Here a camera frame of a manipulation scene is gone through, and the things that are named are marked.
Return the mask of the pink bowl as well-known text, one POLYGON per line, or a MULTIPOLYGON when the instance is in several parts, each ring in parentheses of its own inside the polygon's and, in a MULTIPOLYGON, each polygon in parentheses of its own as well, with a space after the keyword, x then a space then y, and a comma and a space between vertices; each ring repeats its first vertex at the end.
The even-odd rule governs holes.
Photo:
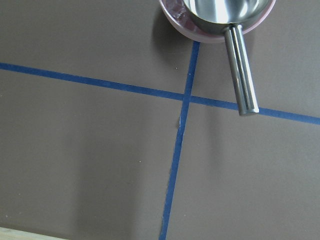
POLYGON ((200 43, 224 43, 223 36, 212 35, 196 26, 182 0, 159 0, 160 7, 171 25, 185 37, 200 43))

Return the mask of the steel scoop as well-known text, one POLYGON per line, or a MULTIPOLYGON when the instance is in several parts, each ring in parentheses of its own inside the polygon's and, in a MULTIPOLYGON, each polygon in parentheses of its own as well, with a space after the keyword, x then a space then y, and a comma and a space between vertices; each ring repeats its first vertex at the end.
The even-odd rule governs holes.
POLYGON ((250 26, 267 4, 260 0, 184 0, 194 24, 223 36, 240 116, 259 113, 243 28, 250 26))

